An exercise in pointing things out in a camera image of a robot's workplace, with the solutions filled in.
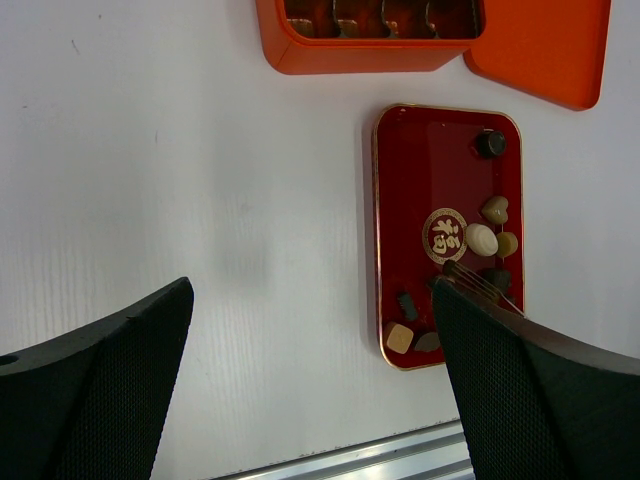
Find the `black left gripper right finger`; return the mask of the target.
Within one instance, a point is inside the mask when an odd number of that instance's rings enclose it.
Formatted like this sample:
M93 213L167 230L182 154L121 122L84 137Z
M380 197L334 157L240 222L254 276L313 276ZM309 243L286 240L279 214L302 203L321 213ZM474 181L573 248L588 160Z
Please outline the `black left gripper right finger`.
M432 307L478 479L636 479L639 361L452 281Z

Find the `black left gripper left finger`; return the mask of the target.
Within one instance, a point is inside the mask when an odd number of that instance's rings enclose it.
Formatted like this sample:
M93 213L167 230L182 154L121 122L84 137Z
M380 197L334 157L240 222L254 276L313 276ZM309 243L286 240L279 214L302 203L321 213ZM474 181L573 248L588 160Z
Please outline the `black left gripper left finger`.
M1 358L4 479L148 479L191 323L179 278Z

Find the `metal tongs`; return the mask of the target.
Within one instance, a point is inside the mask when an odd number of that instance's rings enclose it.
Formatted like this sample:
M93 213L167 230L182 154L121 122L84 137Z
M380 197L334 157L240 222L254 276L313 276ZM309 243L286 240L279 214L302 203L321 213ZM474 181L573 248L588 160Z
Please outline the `metal tongs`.
M516 305L514 297L508 293L502 294L494 286L486 282L480 276L480 273L471 270L460 262L447 260L443 265L443 274L461 287L491 301L501 308L519 314L522 317L525 316L524 311Z

